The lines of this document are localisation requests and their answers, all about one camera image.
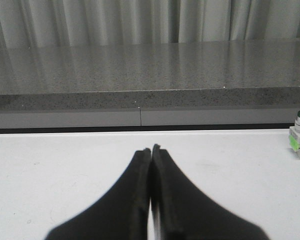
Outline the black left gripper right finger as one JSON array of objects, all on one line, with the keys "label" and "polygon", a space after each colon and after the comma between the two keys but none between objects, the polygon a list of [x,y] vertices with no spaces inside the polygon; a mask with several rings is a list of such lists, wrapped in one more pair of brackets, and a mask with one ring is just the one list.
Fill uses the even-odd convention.
[{"label": "black left gripper right finger", "polygon": [[158,240],[265,240],[257,225],[223,208],[200,191],[167,150],[154,145],[151,209]]}]

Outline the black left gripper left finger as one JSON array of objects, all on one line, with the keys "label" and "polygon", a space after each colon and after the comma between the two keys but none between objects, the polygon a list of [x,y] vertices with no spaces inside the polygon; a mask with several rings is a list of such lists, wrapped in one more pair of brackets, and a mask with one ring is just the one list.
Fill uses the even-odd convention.
[{"label": "black left gripper left finger", "polygon": [[51,230],[48,240],[146,240],[150,149],[138,150],[115,184],[92,206]]}]

